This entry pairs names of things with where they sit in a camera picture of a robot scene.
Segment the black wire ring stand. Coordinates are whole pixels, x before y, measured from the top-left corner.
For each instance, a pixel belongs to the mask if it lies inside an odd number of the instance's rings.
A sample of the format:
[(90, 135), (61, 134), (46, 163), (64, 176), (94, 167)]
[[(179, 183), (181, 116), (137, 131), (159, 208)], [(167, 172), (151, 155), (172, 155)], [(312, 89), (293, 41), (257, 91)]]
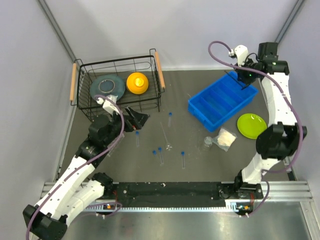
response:
[(224, 70), (224, 73), (227, 74), (231, 79), (233, 79), (241, 87), (241, 90), (244, 90), (249, 86), (249, 85), (239, 81), (237, 78), (235, 78), (233, 75), (231, 75), (228, 71)]

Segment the glass stirring rod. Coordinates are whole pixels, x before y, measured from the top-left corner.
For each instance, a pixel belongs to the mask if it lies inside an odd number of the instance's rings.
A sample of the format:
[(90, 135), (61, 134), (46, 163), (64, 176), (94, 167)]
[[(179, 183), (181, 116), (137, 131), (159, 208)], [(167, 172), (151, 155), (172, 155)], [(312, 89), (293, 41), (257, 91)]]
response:
[(166, 142), (166, 147), (165, 147), (165, 149), (167, 150), (167, 151), (170, 151), (173, 147), (172, 147), (172, 145), (170, 144), (170, 142), (168, 141), (168, 138), (167, 138), (167, 135), (166, 135), (166, 132), (165, 132), (165, 129), (164, 129), (164, 126), (163, 126), (163, 124), (162, 124), (162, 122), (160, 122), (160, 126), (161, 126), (161, 129), (162, 129), (162, 132), (163, 132), (163, 135), (164, 135), (164, 139), (165, 139), (165, 142)]

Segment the plastic bag of cotton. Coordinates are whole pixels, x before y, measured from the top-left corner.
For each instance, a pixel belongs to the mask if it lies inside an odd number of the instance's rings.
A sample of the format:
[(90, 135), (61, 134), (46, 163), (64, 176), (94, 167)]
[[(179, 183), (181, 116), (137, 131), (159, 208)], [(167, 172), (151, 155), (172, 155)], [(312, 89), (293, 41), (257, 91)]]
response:
[(224, 127), (221, 127), (217, 136), (212, 139), (212, 142), (220, 149), (227, 152), (236, 139), (237, 135), (235, 133), (230, 132)]

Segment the small clear glass flask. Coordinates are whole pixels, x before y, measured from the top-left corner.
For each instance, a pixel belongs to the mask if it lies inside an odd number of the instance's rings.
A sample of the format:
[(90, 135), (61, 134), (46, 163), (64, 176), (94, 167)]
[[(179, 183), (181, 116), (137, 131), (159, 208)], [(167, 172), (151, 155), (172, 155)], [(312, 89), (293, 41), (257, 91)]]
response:
[(206, 136), (203, 140), (203, 149), (208, 151), (213, 145), (213, 139), (210, 136)]

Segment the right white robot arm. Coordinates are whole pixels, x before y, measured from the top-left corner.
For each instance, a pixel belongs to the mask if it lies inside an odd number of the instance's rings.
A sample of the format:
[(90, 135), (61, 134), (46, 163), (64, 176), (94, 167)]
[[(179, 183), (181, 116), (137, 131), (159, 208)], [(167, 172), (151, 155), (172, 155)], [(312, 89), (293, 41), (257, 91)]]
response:
[(298, 152), (307, 128), (298, 124), (289, 93), (289, 65), (279, 60), (275, 42), (259, 44), (256, 61), (249, 58), (248, 48), (238, 45), (229, 52), (236, 58), (237, 79), (246, 84), (259, 80), (268, 110), (268, 127), (256, 139), (256, 154), (234, 179), (233, 192), (245, 198), (259, 190), (263, 176), (287, 157)]

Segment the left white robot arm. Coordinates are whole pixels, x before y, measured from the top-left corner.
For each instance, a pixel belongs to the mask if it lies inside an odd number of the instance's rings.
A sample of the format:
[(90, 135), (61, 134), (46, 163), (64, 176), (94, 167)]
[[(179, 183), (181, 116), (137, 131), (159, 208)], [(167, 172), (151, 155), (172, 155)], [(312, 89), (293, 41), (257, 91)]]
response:
[(78, 188), (121, 141), (125, 132), (140, 130), (150, 118), (149, 114), (129, 106), (125, 111), (126, 114), (114, 111), (94, 117), (87, 138), (62, 176), (35, 205), (24, 208), (26, 239), (30, 235), (40, 240), (62, 239), (69, 225), (86, 207), (100, 197), (106, 199), (113, 194), (111, 179), (104, 173), (96, 173), (87, 186)]

